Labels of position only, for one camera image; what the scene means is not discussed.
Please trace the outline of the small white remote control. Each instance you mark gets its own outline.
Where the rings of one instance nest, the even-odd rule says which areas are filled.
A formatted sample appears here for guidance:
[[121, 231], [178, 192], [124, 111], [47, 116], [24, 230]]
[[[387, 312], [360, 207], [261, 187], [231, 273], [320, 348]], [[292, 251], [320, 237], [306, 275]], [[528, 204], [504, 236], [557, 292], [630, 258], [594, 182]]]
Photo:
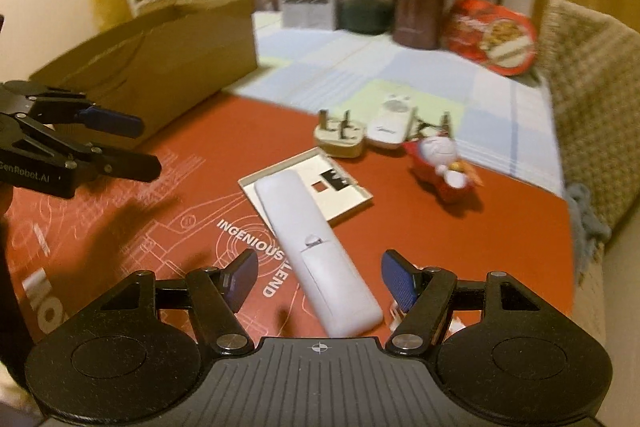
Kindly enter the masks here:
[[366, 128], [369, 144], [397, 150], [408, 138], [416, 116], [416, 103], [410, 95], [388, 94]]

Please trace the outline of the beige three-pin plug adapter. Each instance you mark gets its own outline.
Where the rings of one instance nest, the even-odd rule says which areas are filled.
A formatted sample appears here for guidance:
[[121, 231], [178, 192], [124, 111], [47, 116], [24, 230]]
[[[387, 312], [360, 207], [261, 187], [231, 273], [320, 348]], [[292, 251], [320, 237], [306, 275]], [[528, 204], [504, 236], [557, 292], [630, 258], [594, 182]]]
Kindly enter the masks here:
[[357, 158], [364, 151], [364, 126], [352, 119], [349, 110], [341, 117], [333, 117], [327, 109], [320, 109], [314, 143], [331, 157]]

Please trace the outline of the brown thermos flask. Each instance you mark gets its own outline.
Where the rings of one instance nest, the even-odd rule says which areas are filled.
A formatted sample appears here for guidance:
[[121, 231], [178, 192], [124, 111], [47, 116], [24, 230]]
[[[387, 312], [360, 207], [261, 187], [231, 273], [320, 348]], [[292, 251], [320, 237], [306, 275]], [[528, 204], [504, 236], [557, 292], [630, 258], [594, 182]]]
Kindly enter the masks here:
[[444, 11], [445, 0], [394, 0], [393, 40], [408, 48], [438, 49]]

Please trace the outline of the red Doraemon plush toy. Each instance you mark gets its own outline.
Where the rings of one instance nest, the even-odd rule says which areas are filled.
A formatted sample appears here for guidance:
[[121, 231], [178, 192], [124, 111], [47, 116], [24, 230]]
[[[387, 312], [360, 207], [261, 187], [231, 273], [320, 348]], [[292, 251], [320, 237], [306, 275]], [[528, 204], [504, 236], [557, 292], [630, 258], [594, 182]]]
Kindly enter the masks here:
[[402, 144], [416, 179], [429, 185], [443, 204], [457, 204], [484, 183], [475, 167], [462, 158], [452, 135], [450, 113], [438, 124], [419, 119], [416, 132]]

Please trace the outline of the brown cardboard box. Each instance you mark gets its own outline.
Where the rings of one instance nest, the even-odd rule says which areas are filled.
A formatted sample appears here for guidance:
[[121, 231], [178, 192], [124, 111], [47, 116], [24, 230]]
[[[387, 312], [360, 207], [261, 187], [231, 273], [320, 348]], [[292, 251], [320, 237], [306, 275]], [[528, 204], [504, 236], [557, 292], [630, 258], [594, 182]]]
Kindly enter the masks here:
[[138, 139], [62, 124], [81, 143], [138, 146], [257, 67], [254, 0], [194, 0], [153, 10], [59, 56], [30, 80], [84, 92], [99, 106], [141, 118]]

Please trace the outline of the beige quilted chair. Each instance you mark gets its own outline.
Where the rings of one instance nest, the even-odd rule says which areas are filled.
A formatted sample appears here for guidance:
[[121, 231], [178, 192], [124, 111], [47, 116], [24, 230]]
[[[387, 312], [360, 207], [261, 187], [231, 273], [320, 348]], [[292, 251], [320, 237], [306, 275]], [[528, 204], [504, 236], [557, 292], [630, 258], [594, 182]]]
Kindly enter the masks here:
[[[563, 190], [582, 183], [611, 228], [639, 198], [639, 34], [612, 15], [568, 0], [547, 0], [535, 72], [549, 92]], [[578, 285], [573, 320], [606, 340], [606, 243]]]

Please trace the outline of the red instant meal package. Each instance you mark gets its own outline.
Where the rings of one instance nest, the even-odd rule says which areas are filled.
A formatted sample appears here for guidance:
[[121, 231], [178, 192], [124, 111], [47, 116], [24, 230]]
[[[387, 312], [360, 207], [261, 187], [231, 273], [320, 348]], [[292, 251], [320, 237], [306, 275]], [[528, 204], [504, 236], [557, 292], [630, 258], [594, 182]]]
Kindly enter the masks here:
[[528, 72], [537, 56], [530, 19], [486, 0], [456, 0], [442, 26], [442, 45], [491, 72], [513, 77]]

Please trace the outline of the pastel checked tablecloth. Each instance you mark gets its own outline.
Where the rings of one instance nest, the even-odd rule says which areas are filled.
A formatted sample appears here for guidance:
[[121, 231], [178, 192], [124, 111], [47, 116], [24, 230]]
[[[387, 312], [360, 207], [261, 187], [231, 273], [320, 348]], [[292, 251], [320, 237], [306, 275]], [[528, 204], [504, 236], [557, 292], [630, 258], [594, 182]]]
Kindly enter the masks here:
[[285, 28], [277, 13], [253, 16], [258, 67], [229, 92], [315, 114], [367, 122], [389, 94], [416, 115], [449, 114], [463, 158], [559, 195], [563, 175], [550, 94], [537, 78], [502, 77], [456, 54], [404, 48], [388, 35]]

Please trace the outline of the grey blue blanket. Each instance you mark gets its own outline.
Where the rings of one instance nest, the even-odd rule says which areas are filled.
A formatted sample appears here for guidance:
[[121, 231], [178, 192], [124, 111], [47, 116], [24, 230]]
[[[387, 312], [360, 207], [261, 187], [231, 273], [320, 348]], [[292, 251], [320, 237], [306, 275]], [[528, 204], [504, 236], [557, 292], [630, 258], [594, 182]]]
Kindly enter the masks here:
[[610, 239], [612, 231], [591, 207], [591, 193], [585, 184], [568, 184], [564, 196], [572, 229], [574, 283], [578, 285], [596, 257], [598, 246]]

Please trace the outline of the white wall plate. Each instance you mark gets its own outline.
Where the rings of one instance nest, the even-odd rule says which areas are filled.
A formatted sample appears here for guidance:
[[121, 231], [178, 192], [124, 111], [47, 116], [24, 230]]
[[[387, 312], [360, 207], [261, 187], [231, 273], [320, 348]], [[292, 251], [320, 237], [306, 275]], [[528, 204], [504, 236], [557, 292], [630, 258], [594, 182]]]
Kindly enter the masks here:
[[255, 183], [281, 171], [299, 175], [329, 225], [337, 225], [372, 202], [373, 195], [368, 190], [323, 150], [314, 147], [239, 179], [239, 186], [269, 230], [271, 223], [256, 194]]

